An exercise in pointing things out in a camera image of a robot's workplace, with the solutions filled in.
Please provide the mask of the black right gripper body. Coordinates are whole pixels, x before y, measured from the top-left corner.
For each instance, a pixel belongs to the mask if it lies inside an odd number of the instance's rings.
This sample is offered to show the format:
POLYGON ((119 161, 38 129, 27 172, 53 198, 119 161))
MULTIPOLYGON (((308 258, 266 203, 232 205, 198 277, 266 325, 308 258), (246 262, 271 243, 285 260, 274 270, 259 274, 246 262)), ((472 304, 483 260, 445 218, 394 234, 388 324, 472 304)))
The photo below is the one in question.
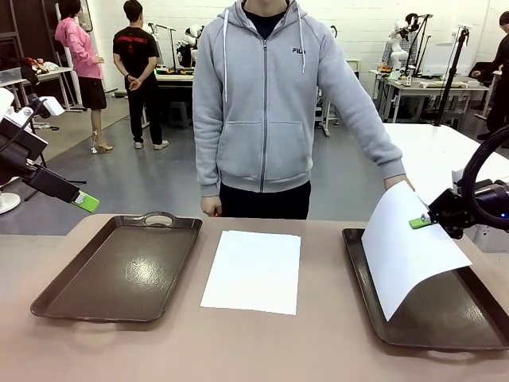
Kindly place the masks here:
POLYGON ((432 224, 439 224, 452 239, 461 239, 464 230, 475 224, 463 197, 453 189, 445 190, 429 205, 429 219, 432 224))

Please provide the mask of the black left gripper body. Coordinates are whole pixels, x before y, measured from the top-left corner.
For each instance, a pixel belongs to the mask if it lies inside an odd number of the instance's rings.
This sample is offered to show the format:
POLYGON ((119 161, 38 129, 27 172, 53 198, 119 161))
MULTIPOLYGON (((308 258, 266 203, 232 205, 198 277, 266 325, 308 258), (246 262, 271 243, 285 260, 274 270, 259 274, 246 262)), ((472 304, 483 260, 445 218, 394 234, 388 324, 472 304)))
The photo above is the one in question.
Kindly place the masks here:
POLYGON ((13 131, 7 134, 1 133, 1 185, 15 177, 32 177, 36 166, 30 165, 29 160, 36 161, 48 145, 44 139, 23 131, 7 148, 3 149, 13 136, 13 131))

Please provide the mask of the person's left hand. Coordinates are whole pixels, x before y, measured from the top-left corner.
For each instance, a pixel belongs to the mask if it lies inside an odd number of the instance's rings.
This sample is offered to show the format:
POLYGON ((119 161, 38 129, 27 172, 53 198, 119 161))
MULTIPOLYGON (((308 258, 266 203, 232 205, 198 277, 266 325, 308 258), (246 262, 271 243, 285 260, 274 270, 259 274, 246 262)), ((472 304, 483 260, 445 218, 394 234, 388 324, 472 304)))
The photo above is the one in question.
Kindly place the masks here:
POLYGON ((401 182, 406 183, 412 190, 415 190, 414 186, 412 185, 412 183, 405 174, 386 178, 384 180, 385 190, 389 190, 390 188, 401 182))

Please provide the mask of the person's right hand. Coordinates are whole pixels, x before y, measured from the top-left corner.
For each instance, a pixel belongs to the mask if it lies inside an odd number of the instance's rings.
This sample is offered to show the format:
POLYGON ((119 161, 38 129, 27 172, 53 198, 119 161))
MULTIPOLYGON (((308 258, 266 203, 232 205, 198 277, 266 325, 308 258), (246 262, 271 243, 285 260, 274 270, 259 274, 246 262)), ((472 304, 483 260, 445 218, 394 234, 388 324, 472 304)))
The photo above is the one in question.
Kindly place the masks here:
POLYGON ((219 196, 202 197, 200 207, 202 212, 209 217, 222 216, 222 203, 219 196))

